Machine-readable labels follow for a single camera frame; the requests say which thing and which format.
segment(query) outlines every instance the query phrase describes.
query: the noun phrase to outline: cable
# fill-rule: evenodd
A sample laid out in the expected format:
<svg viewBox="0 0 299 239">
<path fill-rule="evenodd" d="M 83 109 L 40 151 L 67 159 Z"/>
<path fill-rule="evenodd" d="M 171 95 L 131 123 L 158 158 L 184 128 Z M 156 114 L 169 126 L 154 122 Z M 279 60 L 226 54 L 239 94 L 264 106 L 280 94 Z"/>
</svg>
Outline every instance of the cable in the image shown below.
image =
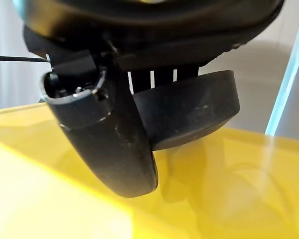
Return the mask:
<svg viewBox="0 0 299 239">
<path fill-rule="evenodd" d="M 42 58 L 15 57 L 15 56 L 0 56 L 0 61 L 21 61 L 21 62 L 45 62 L 45 63 L 48 63 L 47 60 L 42 59 Z"/>
</svg>

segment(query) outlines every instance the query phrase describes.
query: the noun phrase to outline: yellow surface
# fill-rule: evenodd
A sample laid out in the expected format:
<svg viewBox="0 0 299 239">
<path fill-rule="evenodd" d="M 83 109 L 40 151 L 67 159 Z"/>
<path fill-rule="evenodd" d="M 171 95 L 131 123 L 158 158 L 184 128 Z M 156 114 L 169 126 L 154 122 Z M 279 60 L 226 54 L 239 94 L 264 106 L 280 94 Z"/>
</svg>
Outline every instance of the yellow surface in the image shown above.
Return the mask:
<svg viewBox="0 0 299 239">
<path fill-rule="evenodd" d="M 0 111 L 0 239 L 299 239 L 299 141 L 223 128 L 155 153 L 159 186 L 123 199 L 45 104 Z"/>
</svg>

